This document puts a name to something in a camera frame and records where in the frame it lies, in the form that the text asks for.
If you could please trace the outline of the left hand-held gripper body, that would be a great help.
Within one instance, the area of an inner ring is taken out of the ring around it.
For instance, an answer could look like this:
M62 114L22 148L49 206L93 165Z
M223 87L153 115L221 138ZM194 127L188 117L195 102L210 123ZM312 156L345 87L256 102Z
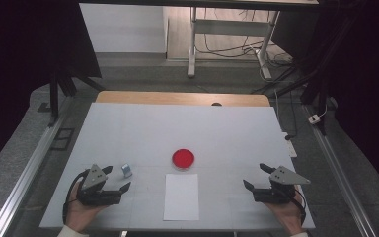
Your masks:
M102 169L93 164L84 173L83 180L79 184L77 199L86 206L106 206L119 204L121 194L118 190L104 191L103 186L108 179Z

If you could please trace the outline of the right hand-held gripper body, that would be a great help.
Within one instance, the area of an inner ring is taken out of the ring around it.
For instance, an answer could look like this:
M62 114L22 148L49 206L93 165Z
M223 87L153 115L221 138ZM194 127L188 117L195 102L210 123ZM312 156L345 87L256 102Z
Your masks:
M254 201L273 204L289 203L296 193L296 185L309 185L311 181L284 166L275 168L269 174L270 187L268 189L257 189L253 192Z

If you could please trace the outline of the round red ink pad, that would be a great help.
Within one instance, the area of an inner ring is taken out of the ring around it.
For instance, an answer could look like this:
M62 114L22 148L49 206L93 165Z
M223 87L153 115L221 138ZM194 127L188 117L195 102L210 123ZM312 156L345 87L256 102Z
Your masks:
M177 169L187 170L194 163L194 155L188 149L179 149L172 155L172 163Z

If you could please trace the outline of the person's right hand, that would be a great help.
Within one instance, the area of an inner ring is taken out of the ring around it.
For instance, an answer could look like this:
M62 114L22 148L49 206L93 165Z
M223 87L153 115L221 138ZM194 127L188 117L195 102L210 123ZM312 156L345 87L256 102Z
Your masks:
M274 214L289 237L298 233L307 232L302 227L301 210L295 203L266 203L265 206Z

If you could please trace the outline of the person's left hand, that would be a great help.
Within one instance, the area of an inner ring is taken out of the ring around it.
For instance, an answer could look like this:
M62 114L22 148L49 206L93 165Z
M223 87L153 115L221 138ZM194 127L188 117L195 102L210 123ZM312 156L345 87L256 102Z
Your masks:
M66 221L71 229L86 234L85 230L92 223L99 212L107 208L106 206L85 206L76 199L79 184L76 183L70 192Z

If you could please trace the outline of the white paper sheet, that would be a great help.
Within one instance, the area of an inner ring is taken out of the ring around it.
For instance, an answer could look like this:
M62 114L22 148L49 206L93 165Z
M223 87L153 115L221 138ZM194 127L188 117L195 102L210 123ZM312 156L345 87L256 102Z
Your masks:
M198 175L166 175L164 216L166 221L199 220Z

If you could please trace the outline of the black tripod stand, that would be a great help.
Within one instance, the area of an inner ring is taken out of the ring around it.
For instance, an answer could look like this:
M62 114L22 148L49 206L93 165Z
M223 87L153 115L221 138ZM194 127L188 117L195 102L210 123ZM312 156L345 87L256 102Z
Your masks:
M303 77L298 79L293 84L277 90L272 95L271 98L276 99L282 95L285 95L300 86L306 86L306 89L300 96L300 102L302 105L311 105L314 100L318 101L318 106L316 109L316 116L319 121L310 121L318 130L326 135L325 130L325 114L327 112L327 96L328 96L328 83L329 79L327 77L328 68L323 65L318 65L313 71L305 74Z
M49 126L54 126L59 118L58 89L61 89L67 97L73 97L77 93L77 88L73 79L77 78L98 92L105 91L106 88L93 81L84 73L73 66L58 66L50 77L50 122Z

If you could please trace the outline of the wooden table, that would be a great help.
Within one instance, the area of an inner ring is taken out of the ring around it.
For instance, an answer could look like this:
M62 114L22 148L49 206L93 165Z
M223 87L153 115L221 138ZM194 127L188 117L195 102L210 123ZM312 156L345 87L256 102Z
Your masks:
M97 103L126 103L149 105L190 105L233 107L269 107L265 95L211 94L211 93L174 93L174 92L134 92L103 91L96 99Z

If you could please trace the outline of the black curtain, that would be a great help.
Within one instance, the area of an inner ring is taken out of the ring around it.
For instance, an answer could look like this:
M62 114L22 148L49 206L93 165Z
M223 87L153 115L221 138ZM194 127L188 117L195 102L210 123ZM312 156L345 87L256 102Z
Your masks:
M81 0L0 0L0 152L54 76L99 77Z
M364 1L329 65L328 92L338 103L340 126L379 173L379 0ZM340 23L341 9L281 12L272 40L306 73Z

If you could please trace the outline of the black square floor frame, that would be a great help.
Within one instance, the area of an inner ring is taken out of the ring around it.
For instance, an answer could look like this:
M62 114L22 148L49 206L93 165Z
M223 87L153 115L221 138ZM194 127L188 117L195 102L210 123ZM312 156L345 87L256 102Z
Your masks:
M66 151L72 141L74 131L74 128L61 128L57 131L50 149L56 151Z

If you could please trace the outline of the aluminium rail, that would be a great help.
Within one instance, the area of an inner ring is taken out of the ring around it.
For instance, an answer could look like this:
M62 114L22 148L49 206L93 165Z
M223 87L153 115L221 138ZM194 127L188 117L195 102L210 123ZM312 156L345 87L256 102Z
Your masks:
M347 204L349 211L356 223L356 226L362 237L378 237L368 214L366 213L361 201L355 194L346 172L343 170L341 163L326 135L324 135L315 124L308 122L313 133L321 147L325 159L334 175L338 187L342 193L343 199Z
M59 108L58 119L54 122L53 125L49 125L45 129L25 169L21 173L14 188L11 190L3 207L0 209L0 237L4 237L10 227L10 224L13 222L13 219L24 199L24 196L28 192L30 185L38 173L41 163L43 162L53 139L55 138L61 125L68 116L72 102L72 97L67 97L63 101Z

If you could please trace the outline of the white metal desk frame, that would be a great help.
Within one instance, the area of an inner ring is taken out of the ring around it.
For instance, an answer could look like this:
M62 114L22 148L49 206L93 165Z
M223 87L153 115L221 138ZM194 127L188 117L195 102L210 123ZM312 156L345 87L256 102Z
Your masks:
M278 15L278 11L270 11L269 19L266 22L199 19L197 17L197 8L191 7L188 77L193 78L195 75L195 37L197 34L205 34L262 37L263 44L260 49L254 50L254 54L259 63L263 78L269 80L271 74L265 61L265 54L267 53L267 47Z

